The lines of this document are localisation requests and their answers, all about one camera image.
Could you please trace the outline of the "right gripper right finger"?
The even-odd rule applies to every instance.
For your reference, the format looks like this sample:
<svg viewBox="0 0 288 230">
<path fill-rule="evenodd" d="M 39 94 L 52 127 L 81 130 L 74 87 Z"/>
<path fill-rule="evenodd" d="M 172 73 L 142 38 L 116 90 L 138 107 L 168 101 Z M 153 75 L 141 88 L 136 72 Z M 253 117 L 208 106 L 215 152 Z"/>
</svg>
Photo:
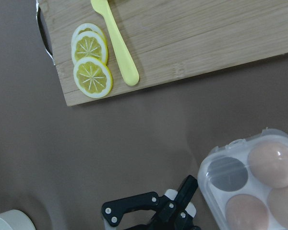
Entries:
<svg viewBox="0 0 288 230">
<path fill-rule="evenodd" d="M 198 188 L 197 180 L 188 175 L 178 190 L 174 200 L 168 199 L 161 208 L 156 210 L 151 222 L 148 224 L 149 230 L 197 230 L 198 226 L 193 224 L 193 217 L 186 211 L 187 205 L 191 201 Z"/>
</svg>

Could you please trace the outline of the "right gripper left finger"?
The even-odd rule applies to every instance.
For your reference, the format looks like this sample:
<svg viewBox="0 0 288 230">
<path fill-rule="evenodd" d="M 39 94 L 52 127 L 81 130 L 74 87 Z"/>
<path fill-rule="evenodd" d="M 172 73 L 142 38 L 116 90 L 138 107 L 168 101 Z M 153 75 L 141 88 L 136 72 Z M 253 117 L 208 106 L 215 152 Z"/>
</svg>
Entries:
<svg viewBox="0 0 288 230">
<path fill-rule="evenodd" d="M 117 227 L 123 216 L 138 210 L 155 210 L 161 197 L 156 192 L 148 192 L 105 202 L 101 208 L 103 219 L 111 227 Z"/>
</svg>

